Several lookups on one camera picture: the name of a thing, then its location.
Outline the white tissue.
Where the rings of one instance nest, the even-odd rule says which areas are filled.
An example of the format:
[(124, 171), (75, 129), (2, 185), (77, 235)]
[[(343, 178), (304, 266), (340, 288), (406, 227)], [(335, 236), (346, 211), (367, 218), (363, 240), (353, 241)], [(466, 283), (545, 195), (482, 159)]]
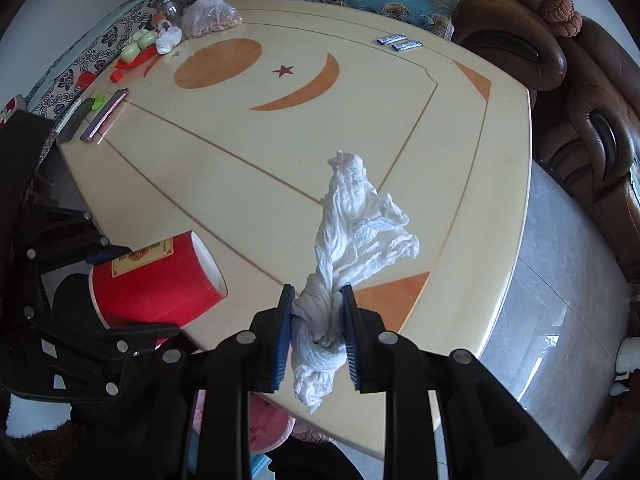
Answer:
[(409, 217), (392, 196), (378, 194), (360, 156), (339, 151), (328, 164), (333, 174), (314, 240), (316, 270), (292, 304), (293, 390), (308, 413), (320, 408), (347, 361), (341, 288), (420, 252)]

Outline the red paper cup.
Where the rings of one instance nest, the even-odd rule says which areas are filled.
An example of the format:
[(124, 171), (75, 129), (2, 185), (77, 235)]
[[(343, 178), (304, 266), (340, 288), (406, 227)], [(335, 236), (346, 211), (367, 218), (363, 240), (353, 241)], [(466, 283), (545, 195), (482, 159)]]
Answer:
[(228, 286), (201, 237), (188, 231), (95, 266), (89, 292), (106, 328), (183, 328), (227, 298)]

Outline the pink lined trash bin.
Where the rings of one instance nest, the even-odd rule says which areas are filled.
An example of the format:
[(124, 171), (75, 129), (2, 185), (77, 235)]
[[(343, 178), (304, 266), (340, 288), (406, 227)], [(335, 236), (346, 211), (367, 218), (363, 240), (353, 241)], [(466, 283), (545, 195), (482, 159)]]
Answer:
[[(227, 409), (216, 404), (205, 407), (206, 391), (201, 389), (196, 398), (192, 427), (200, 436), (202, 434), (203, 419), (213, 417), (213, 432), (217, 436), (227, 437), (229, 431), (221, 426), (221, 416)], [(266, 454), (280, 446), (294, 429), (296, 419), (285, 410), (277, 408), (256, 393), (248, 395), (248, 444), (250, 454)]]

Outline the dark kitchen knife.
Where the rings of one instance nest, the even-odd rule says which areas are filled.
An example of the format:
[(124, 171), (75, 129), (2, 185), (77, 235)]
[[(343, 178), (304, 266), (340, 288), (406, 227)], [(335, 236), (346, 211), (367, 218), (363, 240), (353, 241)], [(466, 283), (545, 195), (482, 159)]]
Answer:
[(55, 139), (58, 143), (66, 143), (74, 136), (82, 121), (91, 112), (93, 104), (93, 98), (77, 99), (74, 104), (66, 110), (54, 129)]

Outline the person's black trouser leg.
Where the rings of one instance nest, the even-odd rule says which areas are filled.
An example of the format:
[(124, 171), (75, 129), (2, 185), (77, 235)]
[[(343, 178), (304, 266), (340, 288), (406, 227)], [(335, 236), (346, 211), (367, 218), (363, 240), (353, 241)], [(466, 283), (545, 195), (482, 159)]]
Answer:
[(268, 469), (275, 479), (381, 479), (378, 460), (355, 460), (331, 439), (312, 434), (303, 439), (290, 434), (277, 448), (266, 453)]

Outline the floral patterned bench cover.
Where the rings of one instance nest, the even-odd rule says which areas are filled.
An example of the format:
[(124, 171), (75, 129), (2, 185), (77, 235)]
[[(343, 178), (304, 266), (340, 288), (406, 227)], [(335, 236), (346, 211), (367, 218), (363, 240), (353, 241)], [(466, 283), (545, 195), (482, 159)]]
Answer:
[[(182, 0), (192, 3), (194, 0)], [(82, 93), (82, 73), (99, 76), (119, 57), (134, 34), (151, 23), (157, 0), (128, 0), (72, 44), (25, 98), (29, 113), (57, 120)]]

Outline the green small lid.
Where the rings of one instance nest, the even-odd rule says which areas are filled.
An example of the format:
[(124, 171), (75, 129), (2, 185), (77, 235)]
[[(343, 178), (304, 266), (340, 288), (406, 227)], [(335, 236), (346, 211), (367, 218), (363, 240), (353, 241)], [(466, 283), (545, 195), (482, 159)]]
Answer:
[(99, 92), (94, 97), (94, 101), (93, 101), (93, 104), (91, 105), (91, 109), (94, 112), (98, 112), (99, 110), (102, 110), (105, 104), (105, 100), (106, 100), (106, 94), (104, 92)]

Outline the cream wooden coffee table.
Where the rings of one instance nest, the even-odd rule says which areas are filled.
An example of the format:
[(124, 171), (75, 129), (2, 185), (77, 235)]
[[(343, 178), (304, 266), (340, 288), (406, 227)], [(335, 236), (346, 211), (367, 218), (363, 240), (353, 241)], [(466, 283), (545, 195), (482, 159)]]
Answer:
[[(239, 0), (240, 26), (184, 42), (120, 81), (111, 125), (61, 148), (94, 220), (138, 249), (195, 231), (228, 297), (188, 327), (212, 348), (302, 288), (337, 152), (408, 214), (420, 254), (363, 282), (410, 299), (420, 348), (480, 353), (510, 285), (530, 176), (527, 89), (452, 42), (378, 14)], [(378, 38), (401, 34), (417, 49)]]

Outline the red tray with green cups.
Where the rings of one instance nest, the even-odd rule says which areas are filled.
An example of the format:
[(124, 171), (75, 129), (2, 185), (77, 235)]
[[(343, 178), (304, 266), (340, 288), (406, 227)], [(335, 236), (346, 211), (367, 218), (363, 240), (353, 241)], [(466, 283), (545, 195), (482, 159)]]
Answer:
[(140, 29), (132, 37), (129, 44), (120, 51), (119, 59), (110, 75), (111, 82), (119, 82), (124, 78), (126, 70), (133, 70), (143, 63), (155, 58), (156, 40), (158, 33), (156, 30)]

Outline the small white plastic bag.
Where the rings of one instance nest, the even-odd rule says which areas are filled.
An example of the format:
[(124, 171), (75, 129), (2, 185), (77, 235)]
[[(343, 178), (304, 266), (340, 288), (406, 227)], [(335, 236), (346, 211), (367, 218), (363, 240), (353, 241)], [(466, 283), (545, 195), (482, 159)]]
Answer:
[(169, 53), (182, 41), (181, 28), (172, 24), (171, 21), (166, 20), (166, 18), (163, 18), (157, 23), (156, 29), (157, 37), (155, 47), (157, 53), (160, 55)]

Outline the glass jar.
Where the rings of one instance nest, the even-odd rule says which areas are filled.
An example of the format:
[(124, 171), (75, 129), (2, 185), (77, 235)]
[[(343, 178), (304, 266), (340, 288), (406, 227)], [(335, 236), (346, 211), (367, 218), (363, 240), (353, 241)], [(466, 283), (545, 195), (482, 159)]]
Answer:
[(180, 26), (184, 13), (183, 0), (156, 0), (155, 7), (158, 13), (163, 14), (166, 20), (175, 26)]

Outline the white small appliance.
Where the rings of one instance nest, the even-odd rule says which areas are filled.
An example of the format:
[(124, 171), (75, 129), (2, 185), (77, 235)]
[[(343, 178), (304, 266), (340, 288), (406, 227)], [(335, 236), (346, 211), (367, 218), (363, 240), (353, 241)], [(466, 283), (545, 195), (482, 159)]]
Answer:
[(640, 368), (640, 338), (625, 338), (618, 348), (615, 371), (616, 376), (610, 389), (610, 396), (619, 396), (629, 390), (623, 384), (629, 376)]

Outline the plastic bag of peanuts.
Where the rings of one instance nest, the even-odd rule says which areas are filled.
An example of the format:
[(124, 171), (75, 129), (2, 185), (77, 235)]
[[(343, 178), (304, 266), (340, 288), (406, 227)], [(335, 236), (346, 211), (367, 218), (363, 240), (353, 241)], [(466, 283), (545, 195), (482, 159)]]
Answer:
[(196, 0), (184, 12), (181, 29), (183, 36), (194, 39), (223, 32), (242, 21), (238, 10), (224, 0)]

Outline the brown round cushion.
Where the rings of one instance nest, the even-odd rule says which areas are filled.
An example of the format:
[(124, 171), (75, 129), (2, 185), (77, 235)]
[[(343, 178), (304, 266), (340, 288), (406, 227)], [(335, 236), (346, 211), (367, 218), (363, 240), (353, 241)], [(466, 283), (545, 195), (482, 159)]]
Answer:
[(574, 0), (544, 0), (538, 14), (555, 37), (575, 37), (582, 29), (582, 16), (576, 10)]

